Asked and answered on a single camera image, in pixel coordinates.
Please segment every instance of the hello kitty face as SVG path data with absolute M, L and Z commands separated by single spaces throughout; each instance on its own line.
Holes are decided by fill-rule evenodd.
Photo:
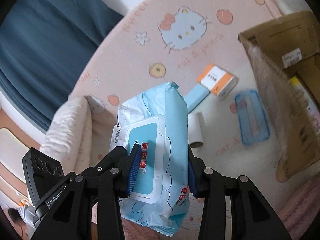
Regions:
M 91 95 L 86 96 L 85 98 L 88 101 L 92 114 L 101 114 L 105 110 L 105 106 L 100 99 L 97 99 Z
M 162 39 L 171 50 L 186 49 L 195 44 L 207 30 L 207 17 L 181 7 L 175 15 L 166 14 L 158 24 Z

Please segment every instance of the white shirt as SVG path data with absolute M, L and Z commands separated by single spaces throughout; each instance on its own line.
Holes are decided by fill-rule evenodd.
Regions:
M 33 217 L 36 215 L 34 208 L 24 205 L 23 207 L 18 208 L 18 212 L 22 220 L 29 226 L 36 228 L 33 224 Z

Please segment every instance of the camera lens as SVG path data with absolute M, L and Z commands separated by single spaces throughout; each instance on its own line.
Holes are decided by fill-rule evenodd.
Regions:
M 45 166 L 46 166 L 47 170 L 49 171 L 49 173 L 54 174 L 54 167 L 52 166 L 51 163 L 46 162 Z
M 39 169 L 43 169 L 43 163 L 39 158 L 36 158 L 36 165 L 38 166 Z
M 63 173 L 62 173 L 62 170 L 60 169 L 60 167 L 57 167 L 57 173 L 60 175 L 60 176 L 62 176 L 63 175 Z

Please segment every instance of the small white box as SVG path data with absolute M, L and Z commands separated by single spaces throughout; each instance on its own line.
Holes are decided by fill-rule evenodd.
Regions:
M 220 101 L 224 100 L 237 84 L 232 74 L 214 64 L 209 64 L 198 76 L 197 81 L 215 94 Z

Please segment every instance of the white cylindrical object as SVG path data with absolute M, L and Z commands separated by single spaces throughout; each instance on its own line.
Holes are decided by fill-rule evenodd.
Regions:
M 197 114 L 188 114 L 188 141 L 191 148 L 199 148 L 203 145 L 201 127 Z

